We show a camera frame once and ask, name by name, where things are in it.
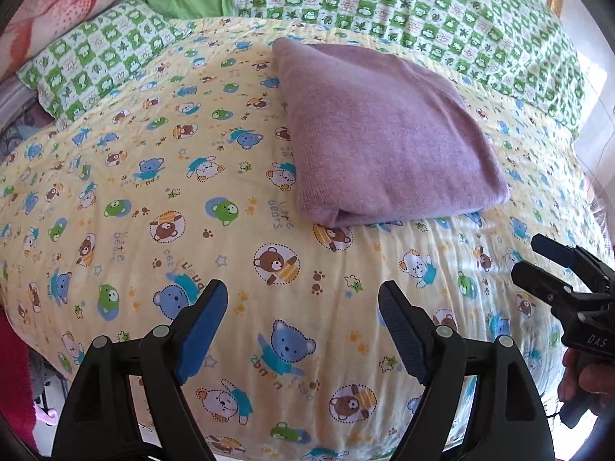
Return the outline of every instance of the human hand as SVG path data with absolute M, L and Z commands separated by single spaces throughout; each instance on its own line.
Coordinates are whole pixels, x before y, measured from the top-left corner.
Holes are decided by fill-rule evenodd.
M 610 401 L 615 399 L 615 366 L 607 364 L 590 364 L 583 368 L 580 375 L 577 372 L 580 352 L 568 348 L 564 354 L 562 364 L 564 365 L 564 377 L 557 388 L 560 402 L 570 402 L 579 387 L 590 393 L 599 394 L 601 397 L 596 400 L 591 408 L 592 413 L 599 416 L 602 409 Z

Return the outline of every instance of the yellow bedsheet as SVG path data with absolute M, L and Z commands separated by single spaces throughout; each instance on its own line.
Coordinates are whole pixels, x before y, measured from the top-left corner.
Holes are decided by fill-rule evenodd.
M 509 272 L 525 258 L 578 285 L 531 252 L 538 232 L 606 257 L 568 131 L 370 36 L 256 19 L 193 26 L 81 124 L 38 134 L 2 170 L 0 287 L 17 334 L 70 378 L 95 336 L 141 337 L 223 280 L 229 309 L 183 391 L 214 452 L 239 459 L 365 460 L 397 445 L 422 387 L 377 310 L 387 279 L 465 337 L 512 334 L 551 396 L 560 326 Z M 510 203 L 351 229 L 306 222 L 271 53 L 285 35 L 397 53 L 452 79 L 510 177 Z

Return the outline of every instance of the folded clothes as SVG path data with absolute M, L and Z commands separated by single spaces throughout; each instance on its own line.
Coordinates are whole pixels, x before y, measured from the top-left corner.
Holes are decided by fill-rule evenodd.
M 507 201 L 508 185 L 452 83 L 351 45 L 273 44 L 299 209 L 327 227 L 434 218 Z

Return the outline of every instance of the star print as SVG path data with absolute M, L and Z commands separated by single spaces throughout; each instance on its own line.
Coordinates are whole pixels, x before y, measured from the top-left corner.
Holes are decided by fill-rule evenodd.
M 217 363 L 218 361 L 211 356 L 211 353 L 208 353 L 205 356 L 204 367 L 213 369 L 214 367 L 216 367 Z

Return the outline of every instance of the green checkered pillow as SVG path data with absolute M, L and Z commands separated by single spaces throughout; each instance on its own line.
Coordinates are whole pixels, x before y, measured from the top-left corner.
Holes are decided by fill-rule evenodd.
M 64 129 L 185 34 L 143 0 L 124 0 L 51 43 L 17 76 Z

